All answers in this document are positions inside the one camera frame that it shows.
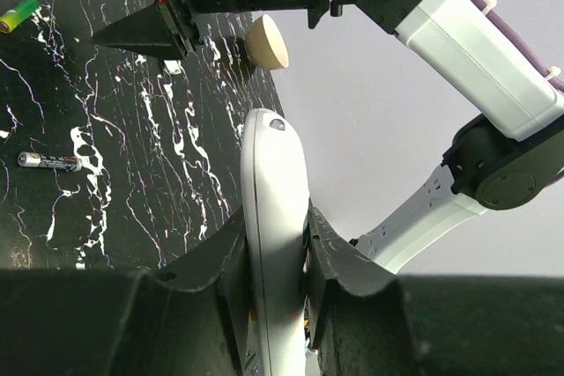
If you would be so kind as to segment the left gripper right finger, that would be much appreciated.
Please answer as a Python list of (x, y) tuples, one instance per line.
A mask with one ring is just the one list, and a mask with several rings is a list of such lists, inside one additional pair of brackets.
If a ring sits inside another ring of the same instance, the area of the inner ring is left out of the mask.
[(308, 213), (308, 317), (324, 375), (560, 375), (563, 282), (396, 276)]

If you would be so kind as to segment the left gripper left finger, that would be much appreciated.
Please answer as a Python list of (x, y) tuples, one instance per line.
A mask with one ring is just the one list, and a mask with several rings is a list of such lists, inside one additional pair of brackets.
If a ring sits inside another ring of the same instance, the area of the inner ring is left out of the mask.
[(248, 323), (241, 211), (154, 272), (1, 274), (4, 375), (240, 375)]

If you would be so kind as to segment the white battery cover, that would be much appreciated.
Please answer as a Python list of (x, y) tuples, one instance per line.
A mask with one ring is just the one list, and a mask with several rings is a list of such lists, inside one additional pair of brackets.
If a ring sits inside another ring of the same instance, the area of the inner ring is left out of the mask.
[(169, 75), (181, 75), (183, 73), (183, 67), (180, 61), (164, 61), (163, 67)]

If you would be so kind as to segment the green yellow battery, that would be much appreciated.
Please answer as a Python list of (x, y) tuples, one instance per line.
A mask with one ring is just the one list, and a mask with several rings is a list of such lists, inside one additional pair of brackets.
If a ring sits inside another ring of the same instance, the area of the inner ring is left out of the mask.
[(0, 18), (1, 33), (11, 33), (40, 7), (38, 0), (21, 0)]

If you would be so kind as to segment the white remote control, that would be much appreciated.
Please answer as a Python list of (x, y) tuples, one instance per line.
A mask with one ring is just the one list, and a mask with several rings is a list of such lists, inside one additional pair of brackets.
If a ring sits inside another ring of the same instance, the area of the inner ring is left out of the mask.
[(308, 173), (300, 137), (281, 115), (249, 112), (241, 192), (262, 375), (306, 372), (303, 286)]

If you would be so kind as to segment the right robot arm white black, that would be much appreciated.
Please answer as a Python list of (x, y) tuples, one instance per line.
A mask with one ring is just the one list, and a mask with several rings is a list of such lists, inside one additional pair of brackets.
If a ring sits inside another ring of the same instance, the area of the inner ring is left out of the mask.
[(479, 116), (456, 134), (425, 187), (358, 249), (388, 271), (486, 210), (531, 201), (563, 175), (563, 83), (494, 12), (494, 0), (157, 0), (97, 31), (92, 43), (180, 60), (200, 44), (195, 18), (304, 10), (315, 27), (357, 6), (455, 87)]

